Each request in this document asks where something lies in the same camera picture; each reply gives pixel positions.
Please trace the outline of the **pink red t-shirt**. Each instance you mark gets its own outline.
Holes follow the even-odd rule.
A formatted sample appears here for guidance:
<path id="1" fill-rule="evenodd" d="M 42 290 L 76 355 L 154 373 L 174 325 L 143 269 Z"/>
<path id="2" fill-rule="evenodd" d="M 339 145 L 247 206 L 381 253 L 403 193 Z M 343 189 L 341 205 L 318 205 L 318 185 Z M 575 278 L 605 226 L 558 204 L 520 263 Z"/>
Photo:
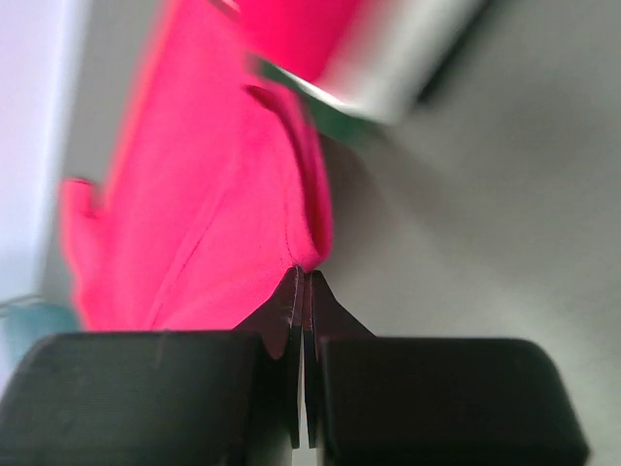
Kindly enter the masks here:
<path id="1" fill-rule="evenodd" d="M 307 82 L 315 82 L 365 3 L 247 0 L 237 5 L 240 26 L 254 53 Z"/>
<path id="2" fill-rule="evenodd" d="M 310 116 L 207 1 L 167 4 L 108 179 L 66 180 L 61 224 L 90 331 L 230 329 L 333 244 Z"/>

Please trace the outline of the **white t-shirt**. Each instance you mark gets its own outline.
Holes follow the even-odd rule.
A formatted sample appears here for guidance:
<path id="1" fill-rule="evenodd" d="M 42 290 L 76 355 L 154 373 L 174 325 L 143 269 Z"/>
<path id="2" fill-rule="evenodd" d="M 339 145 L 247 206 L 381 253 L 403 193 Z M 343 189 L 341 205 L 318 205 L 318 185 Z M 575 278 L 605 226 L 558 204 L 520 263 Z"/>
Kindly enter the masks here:
<path id="1" fill-rule="evenodd" d="M 354 19 L 317 78 L 268 62 L 266 74 L 342 115 L 391 124 L 424 94 L 487 1 L 381 1 Z"/>

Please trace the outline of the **dark green t-shirt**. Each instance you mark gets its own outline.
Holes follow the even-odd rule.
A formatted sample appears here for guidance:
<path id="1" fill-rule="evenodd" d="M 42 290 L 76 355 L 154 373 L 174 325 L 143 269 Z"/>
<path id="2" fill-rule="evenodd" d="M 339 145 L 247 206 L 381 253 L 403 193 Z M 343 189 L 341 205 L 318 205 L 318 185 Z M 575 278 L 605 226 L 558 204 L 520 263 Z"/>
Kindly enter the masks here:
<path id="1" fill-rule="evenodd" d="M 311 96 L 277 66 L 267 61 L 260 62 L 260 73 L 266 79 L 293 90 L 301 98 L 318 132 L 322 135 L 348 146 L 354 146 L 365 136 L 378 131 L 377 124 L 360 117 L 346 115 Z"/>

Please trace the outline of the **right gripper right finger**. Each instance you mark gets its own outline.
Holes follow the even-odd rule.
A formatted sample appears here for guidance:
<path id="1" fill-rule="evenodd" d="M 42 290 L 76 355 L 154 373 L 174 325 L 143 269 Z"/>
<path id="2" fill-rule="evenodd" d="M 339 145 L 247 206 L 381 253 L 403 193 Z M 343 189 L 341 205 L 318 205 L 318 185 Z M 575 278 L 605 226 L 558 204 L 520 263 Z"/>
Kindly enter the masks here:
<path id="1" fill-rule="evenodd" d="M 305 280 L 305 401 L 323 465 L 584 465 L 562 377 L 513 338 L 380 337 Z"/>

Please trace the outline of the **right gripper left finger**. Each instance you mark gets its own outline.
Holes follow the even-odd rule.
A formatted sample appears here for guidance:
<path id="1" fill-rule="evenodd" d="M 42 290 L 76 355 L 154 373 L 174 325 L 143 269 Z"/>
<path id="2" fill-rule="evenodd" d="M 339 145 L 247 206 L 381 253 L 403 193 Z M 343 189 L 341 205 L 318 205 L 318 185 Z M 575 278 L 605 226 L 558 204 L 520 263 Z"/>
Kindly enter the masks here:
<path id="1" fill-rule="evenodd" d="M 39 340 L 1 399 L 5 465 L 288 465 L 300 445 L 304 274 L 224 331 Z"/>

